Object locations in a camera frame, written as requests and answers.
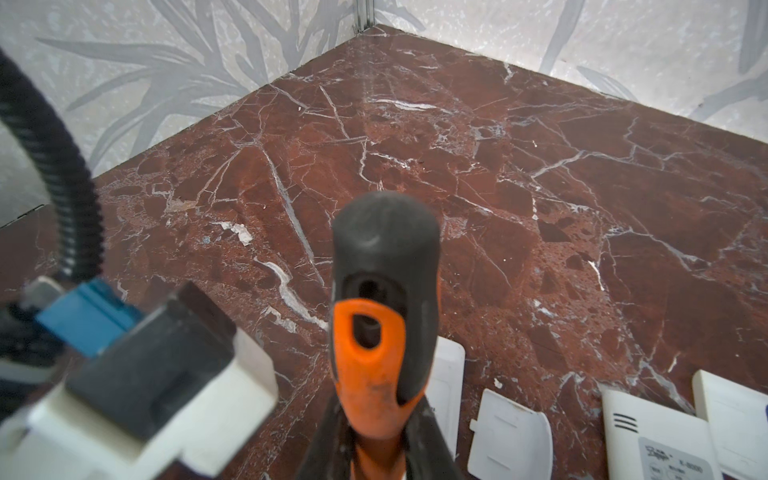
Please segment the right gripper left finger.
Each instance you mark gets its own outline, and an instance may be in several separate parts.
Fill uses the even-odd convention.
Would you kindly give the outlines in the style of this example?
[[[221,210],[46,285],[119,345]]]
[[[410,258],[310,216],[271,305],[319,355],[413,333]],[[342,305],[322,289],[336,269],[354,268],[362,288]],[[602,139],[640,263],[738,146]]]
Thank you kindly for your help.
[[[349,480],[353,458],[354,431],[338,397],[332,395],[296,478]]]

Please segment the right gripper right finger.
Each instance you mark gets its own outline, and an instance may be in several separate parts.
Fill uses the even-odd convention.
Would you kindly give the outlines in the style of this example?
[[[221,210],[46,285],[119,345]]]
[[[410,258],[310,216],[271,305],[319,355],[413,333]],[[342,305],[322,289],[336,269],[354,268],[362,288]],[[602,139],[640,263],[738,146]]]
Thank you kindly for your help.
[[[416,404],[404,428],[406,478],[459,480],[456,465],[426,397]]]

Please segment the orange handled screwdriver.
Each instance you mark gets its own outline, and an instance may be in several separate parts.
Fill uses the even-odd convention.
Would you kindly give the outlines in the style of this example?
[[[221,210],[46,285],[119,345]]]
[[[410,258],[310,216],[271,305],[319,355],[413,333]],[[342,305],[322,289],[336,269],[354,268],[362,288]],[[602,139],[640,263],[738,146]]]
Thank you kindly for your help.
[[[354,479],[399,479],[439,324],[440,227],[417,199],[366,193],[332,222],[331,366]]]

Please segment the white remote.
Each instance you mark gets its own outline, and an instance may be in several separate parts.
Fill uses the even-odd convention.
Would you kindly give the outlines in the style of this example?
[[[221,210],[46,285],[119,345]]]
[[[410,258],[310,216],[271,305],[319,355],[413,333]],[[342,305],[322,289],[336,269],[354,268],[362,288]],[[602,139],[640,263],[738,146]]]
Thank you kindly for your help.
[[[613,389],[602,409],[611,480],[723,477],[706,421]]]
[[[704,370],[692,380],[696,415],[705,420],[723,474],[765,479],[767,395]]]

